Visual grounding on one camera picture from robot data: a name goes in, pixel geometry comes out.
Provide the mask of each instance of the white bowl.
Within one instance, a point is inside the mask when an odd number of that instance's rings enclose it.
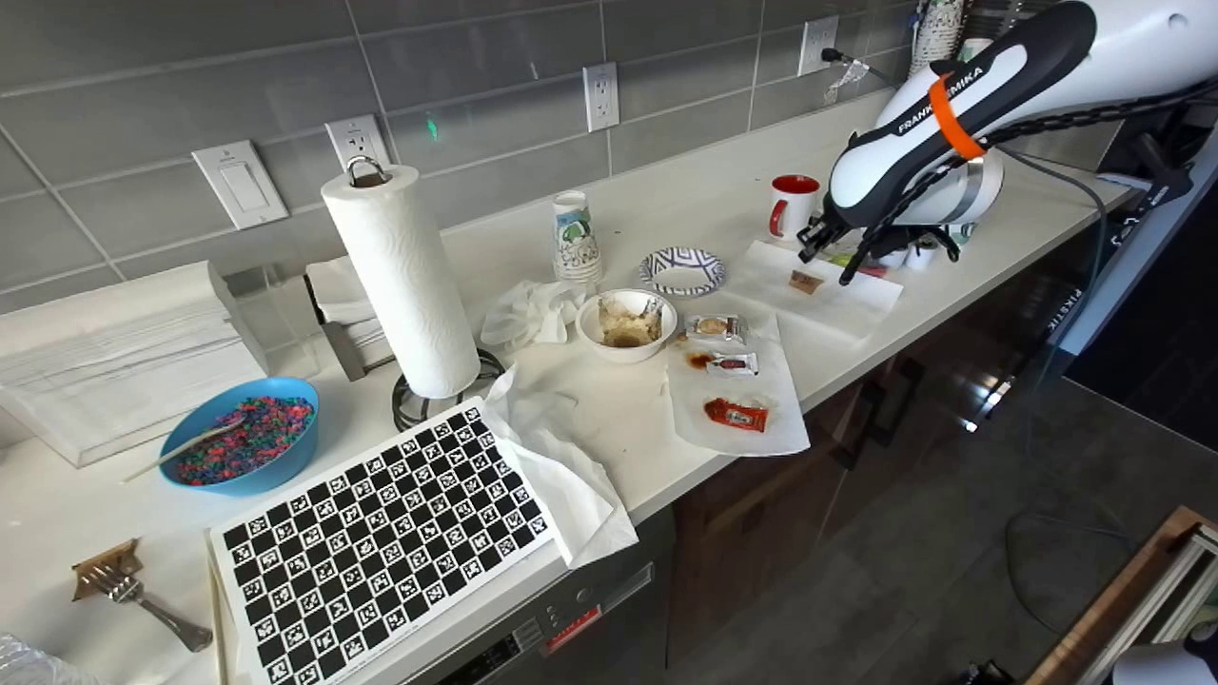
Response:
[[[658,336],[634,345],[609,345],[605,330],[602,330],[602,303],[615,303],[632,317],[642,317],[648,303],[658,303]],[[589,301],[582,301],[580,310],[580,337],[586,337],[586,345],[592,345],[609,365],[634,365],[656,359],[676,330],[676,310],[648,289],[605,289]]]

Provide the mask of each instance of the white mug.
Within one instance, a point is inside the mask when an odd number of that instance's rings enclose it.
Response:
[[[814,216],[823,183],[809,176],[776,176],[770,185],[771,202],[764,228],[771,241],[794,242],[794,231]]]

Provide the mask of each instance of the wall outlet cover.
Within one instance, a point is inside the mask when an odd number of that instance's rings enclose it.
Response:
[[[586,66],[582,69],[582,112],[586,112],[586,128],[609,128],[622,122],[615,112],[615,66],[602,62],[602,66]]]
[[[337,166],[358,161],[387,162],[386,137],[372,115],[326,122],[326,137],[335,145]]]
[[[290,216],[251,141],[191,154],[232,228],[251,228]]]
[[[823,62],[823,53],[825,53],[831,46],[838,46],[838,15],[804,24],[804,43],[798,43],[794,75],[831,69],[831,66]]]

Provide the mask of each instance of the light switch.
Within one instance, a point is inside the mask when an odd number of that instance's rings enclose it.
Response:
[[[191,154],[232,228],[290,216],[251,141]]]

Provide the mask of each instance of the black and white patterned mat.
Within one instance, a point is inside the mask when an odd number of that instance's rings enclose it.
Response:
[[[345,679],[369,651],[549,538],[474,405],[214,528],[232,620],[268,681]]]

